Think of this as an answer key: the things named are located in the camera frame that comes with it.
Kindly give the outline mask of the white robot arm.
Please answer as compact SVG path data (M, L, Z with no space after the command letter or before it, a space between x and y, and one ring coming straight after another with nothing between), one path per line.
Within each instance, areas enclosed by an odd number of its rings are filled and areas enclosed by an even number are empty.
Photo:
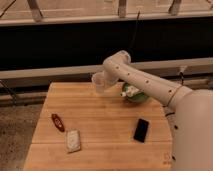
M213 171L213 90L193 90L139 71L130 61L126 51L106 58L106 83L122 79L174 112L171 171Z

